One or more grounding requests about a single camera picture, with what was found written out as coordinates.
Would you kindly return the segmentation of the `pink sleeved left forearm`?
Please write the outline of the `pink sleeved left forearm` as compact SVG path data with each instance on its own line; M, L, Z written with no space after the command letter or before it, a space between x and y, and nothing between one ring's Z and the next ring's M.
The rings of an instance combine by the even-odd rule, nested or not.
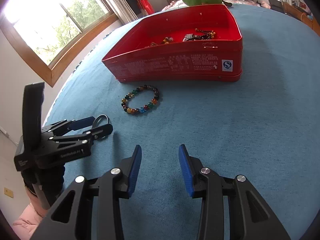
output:
M12 229L19 239L29 240L39 226L41 220L48 213L48 210L42 208L37 196L26 186L25 191L30 199L30 203L21 215L13 222Z

